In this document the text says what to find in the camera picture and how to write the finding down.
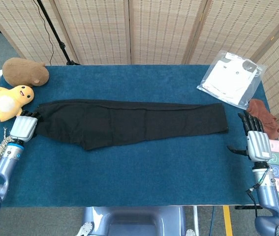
plush toy face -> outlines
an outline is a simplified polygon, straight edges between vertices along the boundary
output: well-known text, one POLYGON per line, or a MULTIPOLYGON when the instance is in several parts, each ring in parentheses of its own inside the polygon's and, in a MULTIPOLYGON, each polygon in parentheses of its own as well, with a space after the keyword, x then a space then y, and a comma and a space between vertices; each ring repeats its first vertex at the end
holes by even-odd
POLYGON ((29 86, 19 85, 10 91, 14 98, 21 104, 27 104, 34 99, 34 92, 29 86))

stuffed animal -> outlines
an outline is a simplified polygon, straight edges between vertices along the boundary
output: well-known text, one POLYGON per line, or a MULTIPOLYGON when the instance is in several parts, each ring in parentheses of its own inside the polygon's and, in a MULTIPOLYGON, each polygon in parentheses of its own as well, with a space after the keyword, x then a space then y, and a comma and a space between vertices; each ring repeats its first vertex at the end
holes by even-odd
POLYGON ((10 58, 2 66, 2 74, 7 83, 18 85, 41 86, 49 80, 49 72, 44 63, 22 58, 10 58))
POLYGON ((33 98, 34 92, 28 86, 20 85, 12 89, 0 87, 0 122, 20 115, 21 107, 33 98))

yellow plush toy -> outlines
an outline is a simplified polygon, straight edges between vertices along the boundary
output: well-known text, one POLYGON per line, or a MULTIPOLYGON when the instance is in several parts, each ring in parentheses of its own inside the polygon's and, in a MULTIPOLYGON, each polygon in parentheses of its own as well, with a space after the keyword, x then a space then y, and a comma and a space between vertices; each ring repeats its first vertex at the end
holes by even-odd
POLYGON ((0 87, 0 122, 20 115, 22 107, 34 98, 33 90, 25 85, 12 89, 0 87))

clear plastic packaging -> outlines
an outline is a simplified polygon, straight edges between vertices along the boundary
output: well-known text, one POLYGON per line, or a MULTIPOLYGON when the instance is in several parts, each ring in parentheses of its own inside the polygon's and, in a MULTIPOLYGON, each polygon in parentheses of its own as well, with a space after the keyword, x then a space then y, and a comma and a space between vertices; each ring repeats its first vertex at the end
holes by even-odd
POLYGON ((221 101, 247 109, 266 66, 220 51, 197 88, 221 101))

brown hamster plush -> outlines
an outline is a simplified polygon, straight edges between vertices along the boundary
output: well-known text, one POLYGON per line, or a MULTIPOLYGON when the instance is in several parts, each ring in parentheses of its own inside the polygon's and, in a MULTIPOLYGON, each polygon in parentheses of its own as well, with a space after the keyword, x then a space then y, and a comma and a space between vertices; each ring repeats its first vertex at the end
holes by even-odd
POLYGON ((10 58, 2 66, 2 74, 11 86, 41 86, 49 80, 44 63, 22 58, 10 58))

